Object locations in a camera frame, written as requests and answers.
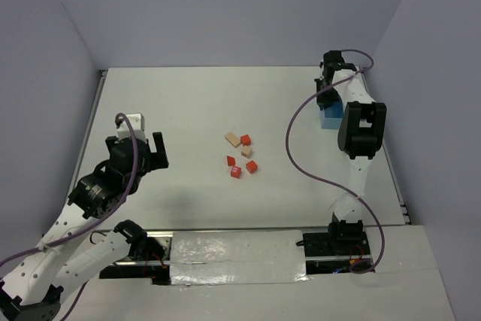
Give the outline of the red cube with window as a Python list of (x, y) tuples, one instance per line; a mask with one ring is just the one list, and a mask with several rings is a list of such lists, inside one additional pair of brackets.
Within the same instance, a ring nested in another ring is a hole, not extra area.
[(230, 176), (236, 179), (239, 179), (242, 174), (242, 168), (236, 165), (233, 165), (230, 170)]

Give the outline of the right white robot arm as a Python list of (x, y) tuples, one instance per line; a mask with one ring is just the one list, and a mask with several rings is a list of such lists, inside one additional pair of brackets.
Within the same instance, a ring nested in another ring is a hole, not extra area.
[(335, 242), (359, 241), (363, 232), (362, 204), (368, 169), (383, 145), (387, 107), (365, 89), (360, 68), (347, 62), (341, 50), (329, 50), (319, 65), (316, 97), (321, 127), (337, 131), (337, 146), (346, 157), (347, 191), (335, 202), (328, 233)]

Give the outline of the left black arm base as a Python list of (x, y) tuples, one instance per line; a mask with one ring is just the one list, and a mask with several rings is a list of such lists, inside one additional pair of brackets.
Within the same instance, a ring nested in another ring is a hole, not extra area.
[(171, 284), (170, 252), (172, 237), (147, 236), (147, 240), (138, 245), (136, 250), (99, 274), (103, 280), (148, 280), (153, 285)]

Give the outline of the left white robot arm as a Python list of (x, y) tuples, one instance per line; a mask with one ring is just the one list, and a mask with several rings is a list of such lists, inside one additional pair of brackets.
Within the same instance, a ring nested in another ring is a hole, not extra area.
[(153, 140), (156, 151), (138, 138), (106, 138), (108, 159), (78, 180), (35, 251), (1, 279), (1, 311), (6, 319), (52, 320), (69, 295), (110, 263), (124, 258), (162, 260), (165, 247), (131, 220), (118, 223), (80, 255), (75, 253), (90, 235), (77, 237), (77, 232), (117, 210), (137, 191), (145, 174), (168, 167), (162, 133), (153, 133)]

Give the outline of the natural wood cube with windows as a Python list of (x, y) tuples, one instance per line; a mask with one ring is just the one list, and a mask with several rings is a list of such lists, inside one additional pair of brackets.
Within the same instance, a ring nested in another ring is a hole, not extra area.
[(253, 149), (251, 146), (243, 146), (241, 149), (241, 155), (248, 159), (251, 157), (252, 153)]

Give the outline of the blue plastic box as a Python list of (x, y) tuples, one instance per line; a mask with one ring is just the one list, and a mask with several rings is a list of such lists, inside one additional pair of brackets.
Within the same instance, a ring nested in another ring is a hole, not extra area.
[(343, 102), (337, 101), (331, 107), (320, 111), (322, 129), (338, 130), (343, 119)]

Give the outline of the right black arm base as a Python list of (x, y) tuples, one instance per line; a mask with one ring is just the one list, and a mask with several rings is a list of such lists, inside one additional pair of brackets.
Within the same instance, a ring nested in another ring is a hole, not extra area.
[(309, 275), (372, 271), (371, 249), (361, 220), (348, 223), (333, 216), (325, 231), (305, 232), (296, 246), (304, 250)]

